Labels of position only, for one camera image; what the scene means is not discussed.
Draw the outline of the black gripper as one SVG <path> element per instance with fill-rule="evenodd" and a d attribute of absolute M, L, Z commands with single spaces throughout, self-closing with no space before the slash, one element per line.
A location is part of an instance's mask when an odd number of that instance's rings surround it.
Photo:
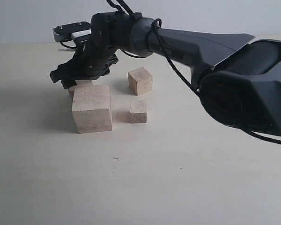
<path fill-rule="evenodd" d="M 95 80 L 108 70 L 106 65 L 120 49 L 135 54 L 131 34 L 137 18 L 120 12 L 97 13 L 90 21 L 90 38 L 74 55 L 74 66 L 64 63 L 50 72 L 53 83 L 61 81 L 65 90 L 75 80 Z"/>

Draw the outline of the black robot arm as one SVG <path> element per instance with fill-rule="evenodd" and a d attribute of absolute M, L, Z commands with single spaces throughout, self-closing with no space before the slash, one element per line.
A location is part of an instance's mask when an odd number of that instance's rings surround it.
<path fill-rule="evenodd" d="M 191 69 L 192 87 L 219 123 L 281 136 L 281 40 L 163 29 L 140 13 L 120 12 L 57 26 L 53 35 L 56 42 L 76 45 L 73 58 L 50 74 L 65 89 L 107 75 L 117 50 L 141 57 L 156 53 Z"/>

